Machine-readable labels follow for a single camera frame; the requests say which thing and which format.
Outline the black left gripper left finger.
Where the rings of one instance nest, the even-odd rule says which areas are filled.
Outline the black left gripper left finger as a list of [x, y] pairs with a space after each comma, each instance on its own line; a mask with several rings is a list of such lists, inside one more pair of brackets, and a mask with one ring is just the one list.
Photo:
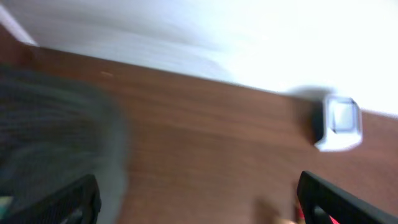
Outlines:
[[93, 174], [72, 182], [13, 215], [1, 224], [96, 224], [101, 210], [100, 190]]

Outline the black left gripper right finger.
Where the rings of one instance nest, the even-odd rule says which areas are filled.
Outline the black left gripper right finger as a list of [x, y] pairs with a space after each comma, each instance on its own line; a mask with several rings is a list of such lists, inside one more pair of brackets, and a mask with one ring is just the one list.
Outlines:
[[300, 175], [297, 197], [309, 224], [397, 224], [397, 217], [307, 170]]

